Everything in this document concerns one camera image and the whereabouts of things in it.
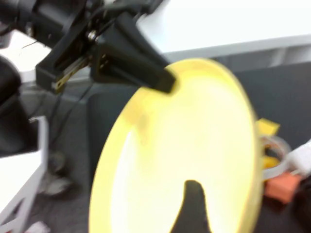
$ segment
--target white desk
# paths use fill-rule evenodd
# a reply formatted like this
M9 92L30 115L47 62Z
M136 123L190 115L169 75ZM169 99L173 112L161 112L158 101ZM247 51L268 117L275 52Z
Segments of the white desk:
M269 8L245 7L248 1L237 2L167 0L154 14L141 18L138 28L171 62L311 44L310 8L276 8L282 3L279 0L263 1ZM35 65L50 51L39 43L21 50L31 42L16 32L10 47L0 50L22 72L24 81L35 79Z

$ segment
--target floor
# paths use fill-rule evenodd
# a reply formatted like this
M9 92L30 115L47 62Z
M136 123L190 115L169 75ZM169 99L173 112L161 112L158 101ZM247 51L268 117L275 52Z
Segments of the floor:
M68 109L73 106L88 86L89 83L82 83L66 88L52 125L52 137ZM45 94L42 95L42 92L35 91L33 88L24 88L21 92L21 99L28 113L38 106L41 97L44 96ZM44 105L36 115L50 116L55 101L55 96L46 95ZM37 196L27 227L36 221L43 221L54 233L87 233L90 190L85 100L80 101L74 107L55 148L65 154L68 176L74 180L76 187L61 199Z

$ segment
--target black surface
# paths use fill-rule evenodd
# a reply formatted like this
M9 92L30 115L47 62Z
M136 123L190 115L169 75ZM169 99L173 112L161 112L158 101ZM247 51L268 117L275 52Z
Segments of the black surface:
M36 138L18 97L18 71L1 56L0 71L0 157L3 157L32 147Z
M89 98L87 103L90 184L93 182L96 166L110 130L126 103L137 90L137 87L129 85L111 85L110 87L105 92Z
M294 149L311 138L311 63L236 73L258 115L281 125L278 136ZM264 200L255 233L302 233L292 204L281 211Z
M240 72L236 76L248 94L258 118L264 117L281 124L278 136L284 138L292 148L311 138L311 63ZM123 86L90 99L88 127L92 169L97 164L115 119L133 93L134 90ZM277 211L271 203L263 200L254 232L307 231L294 218L291 204Z

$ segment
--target translucent plastic plate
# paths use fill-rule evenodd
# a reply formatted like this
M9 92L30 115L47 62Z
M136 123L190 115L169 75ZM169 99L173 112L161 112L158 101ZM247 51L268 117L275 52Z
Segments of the translucent plastic plate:
M262 177L259 138L244 90L223 66L167 67L169 95L139 89L115 122L98 163L90 233L169 233L186 180L204 189L213 233L251 232Z

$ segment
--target cable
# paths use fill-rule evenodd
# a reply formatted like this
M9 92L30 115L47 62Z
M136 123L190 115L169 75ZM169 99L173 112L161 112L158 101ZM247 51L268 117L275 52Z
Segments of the cable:
M57 134L55 136L55 138L50 142L50 146L53 146L56 142L57 142L57 139L60 137L64 127L65 127L65 124L66 122L68 121L69 117L70 117L70 114L71 112L73 111L73 109L75 108L75 106L87 95L87 93L90 91L90 89L92 88L93 86L93 82L91 83L91 85L89 87L86 88L86 90L84 91L84 93L81 95L81 97L73 104L72 108L70 108L68 110L68 112L66 113L66 115L64 116L62 122L60 123L60 126L58 128L58 131L57 131Z
M30 45L33 45L33 44L35 44L35 43L37 43L38 41L36 40L35 42L33 42L33 43L30 43L30 44L28 44L28 45L25 45L24 47L22 47L21 49L24 49L24 48L26 48L26 47L28 47L28 46L30 46Z
M28 115L28 119L32 118L39 111L39 109L44 104L44 100L46 99L46 97L47 97L47 93L45 92L45 94L43 94L42 97L40 98L39 104L37 105L37 107L35 107L33 112Z
M55 117L55 115L56 115L56 111L57 111L57 109L58 109L58 107L59 107L59 105L60 105L60 103L61 103L61 101L62 101L62 96L63 96L64 91L65 91L65 90L63 90L63 92L60 93L60 94L57 96L57 100L56 100L56 102L55 102L55 104L54 104L54 107L53 107L53 109L52 109L52 112L51 112L51 115L50 115L50 118L49 118L49 125L50 125L51 131L52 131L53 120L54 120L54 117Z

